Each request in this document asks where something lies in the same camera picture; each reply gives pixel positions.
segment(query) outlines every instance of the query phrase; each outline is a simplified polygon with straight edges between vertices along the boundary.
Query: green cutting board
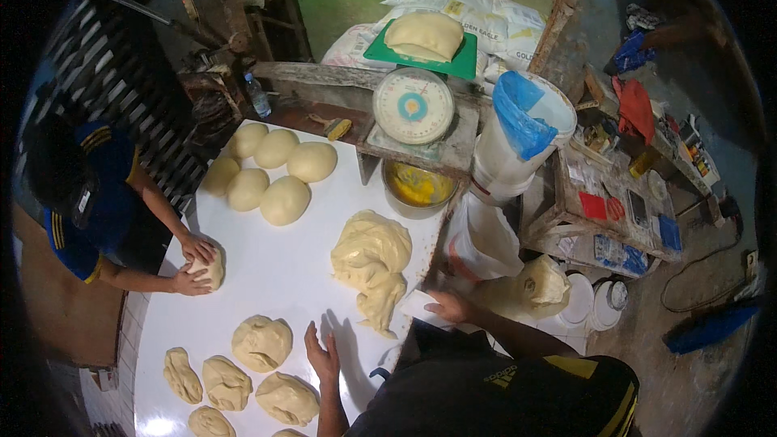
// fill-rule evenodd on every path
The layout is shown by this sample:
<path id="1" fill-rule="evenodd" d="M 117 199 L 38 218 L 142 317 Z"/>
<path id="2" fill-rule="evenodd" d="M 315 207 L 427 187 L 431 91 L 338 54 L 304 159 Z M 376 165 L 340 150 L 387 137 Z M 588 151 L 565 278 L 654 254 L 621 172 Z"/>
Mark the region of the green cutting board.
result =
<path id="1" fill-rule="evenodd" d="M 424 70 L 458 76 L 465 80 L 475 79 L 475 62 L 478 58 L 478 38 L 474 34 L 469 34 L 468 32 L 464 33 L 464 39 L 461 40 L 461 45 L 459 46 L 459 49 L 456 50 L 456 54 L 453 54 L 451 63 L 418 61 L 412 59 L 408 55 L 394 53 L 394 50 L 386 45 L 384 36 L 394 21 L 395 19 L 389 21 L 372 44 L 370 44 L 370 47 L 367 48 L 367 51 L 364 51 L 364 58 L 415 66 L 416 68 L 423 68 Z"/>

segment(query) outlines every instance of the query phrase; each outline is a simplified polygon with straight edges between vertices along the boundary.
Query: metal bowl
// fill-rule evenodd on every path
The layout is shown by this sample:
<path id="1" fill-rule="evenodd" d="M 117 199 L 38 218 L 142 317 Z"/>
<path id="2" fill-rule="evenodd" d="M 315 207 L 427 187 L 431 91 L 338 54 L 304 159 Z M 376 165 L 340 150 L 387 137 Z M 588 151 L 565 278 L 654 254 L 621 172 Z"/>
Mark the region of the metal bowl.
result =
<path id="1" fill-rule="evenodd" d="M 446 178 L 441 174 L 435 174 L 428 170 L 386 159 L 382 160 L 381 164 L 381 179 L 383 179 L 386 201 L 389 202 L 394 211 L 404 218 L 424 219 L 433 216 L 445 206 L 459 187 L 457 180 Z M 413 170 L 414 174 L 429 180 L 434 189 L 432 195 L 434 199 L 432 202 L 417 202 L 404 196 L 398 188 L 399 183 L 402 181 L 396 176 L 397 168 Z"/>

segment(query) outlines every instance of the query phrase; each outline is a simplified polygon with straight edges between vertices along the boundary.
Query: white table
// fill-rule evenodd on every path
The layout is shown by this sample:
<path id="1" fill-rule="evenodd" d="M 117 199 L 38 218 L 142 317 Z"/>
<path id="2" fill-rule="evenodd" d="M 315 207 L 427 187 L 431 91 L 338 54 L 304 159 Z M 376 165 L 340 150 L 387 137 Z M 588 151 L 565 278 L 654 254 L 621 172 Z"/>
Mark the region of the white table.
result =
<path id="1" fill-rule="evenodd" d="M 305 132 L 297 132 L 300 141 L 325 141 Z M 306 357 L 303 336 L 308 323 L 332 327 L 337 337 L 342 372 L 340 396 L 348 420 L 363 412 L 383 379 L 367 375 L 377 366 L 392 369 L 399 346 L 407 336 L 410 318 L 398 311 L 390 325 L 399 340 L 387 339 L 370 327 L 357 325 L 363 319 L 356 308 L 357 291 L 345 287 L 331 276 L 329 252 L 334 248 L 348 218 L 362 209 L 396 219 L 410 231 L 413 253 L 403 271 L 407 293 L 427 274 L 437 244 L 442 212 L 424 220 L 405 219 L 386 202 L 378 170 L 366 187 L 361 185 L 356 149 L 350 144 L 334 143 L 338 162 L 327 179 L 310 185 L 312 199 L 306 212 L 295 223 L 273 227 L 261 212 L 235 212 L 226 199 L 197 192 L 194 215 L 188 218 L 195 233 L 216 240 L 225 251 L 226 276 L 219 291 L 198 297 L 155 293 L 146 314 L 138 364 L 135 373 L 135 429 L 138 437 L 191 435 L 189 414 L 203 402 L 189 405 L 177 397 L 162 376 L 165 351 L 176 346 L 189 353 L 189 363 L 202 377 L 202 363 L 222 354 L 251 377 L 256 391 L 270 373 L 249 370 L 232 354 L 232 332 L 250 316 L 262 314 L 282 318 L 291 327 L 294 342 L 291 354 L 277 369 L 297 376 L 318 391 L 318 378 Z M 253 159 L 243 161 L 244 168 L 255 168 Z M 286 168 L 268 170 L 270 180 L 287 174 Z M 167 251 L 160 275 L 171 276 L 184 263 L 181 247 L 174 238 Z M 271 418 L 253 397 L 242 412 L 224 412 L 238 436 L 272 435 L 288 426 Z M 307 427 L 296 427 L 306 435 L 315 435 L 318 418 Z"/>

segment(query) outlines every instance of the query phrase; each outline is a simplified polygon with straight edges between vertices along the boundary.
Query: person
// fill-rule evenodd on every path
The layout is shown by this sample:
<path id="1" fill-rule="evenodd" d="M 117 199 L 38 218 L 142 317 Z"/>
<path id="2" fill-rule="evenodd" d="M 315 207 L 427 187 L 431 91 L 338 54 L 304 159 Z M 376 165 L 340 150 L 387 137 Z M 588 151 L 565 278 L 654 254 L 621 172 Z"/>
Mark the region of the person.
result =
<path id="1" fill-rule="evenodd" d="M 51 114 L 28 132 L 30 190 L 44 207 L 53 252 L 76 277 L 137 292 L 210 291 L 208 280 L 195 281 L 206 270 L 187 271 L 195 258 L 212 263 L 215 248 L 183 225 L 122 131 L 102 121 L 72 127 Z M 171 234 L 188 263 L 159 277 Z"/>
<path id="2" fill-rule="evenodd" d="M 639 389 L 627 364 L 608 356 L 581 358 L 555 337 L 461 296 L 429 294 L 437 303 L 426 310 L 481 327 L 512 358 L 494 352 L 483 331 L 448 333 L 413 320 L 394 373 L 349 427 L 335 336 L 327 335 L 322 348 L 311 322 L 305 344 L 320 380 L 318 437 L 626 434 Z"/>

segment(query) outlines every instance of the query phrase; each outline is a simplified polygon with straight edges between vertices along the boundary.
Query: plastic water bottle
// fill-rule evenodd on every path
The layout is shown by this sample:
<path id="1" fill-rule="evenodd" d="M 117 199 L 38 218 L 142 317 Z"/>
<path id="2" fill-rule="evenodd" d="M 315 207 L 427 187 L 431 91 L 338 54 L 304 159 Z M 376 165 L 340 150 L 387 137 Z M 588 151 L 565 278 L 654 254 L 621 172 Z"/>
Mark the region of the plastic water bottle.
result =
<path id="1" fill-rule="evenodd" d="M 245 78 L 246 89 L 251 98 L 251 103 L 253 103 L 253 108 L 257 111 L 257 115 L 263 119 L 272 112 L 270 110 L 270 102 L 267 99 L 267 93 L 262 90 L 262 85 L 253 79 L 253 74 L 246 73 Z"/>

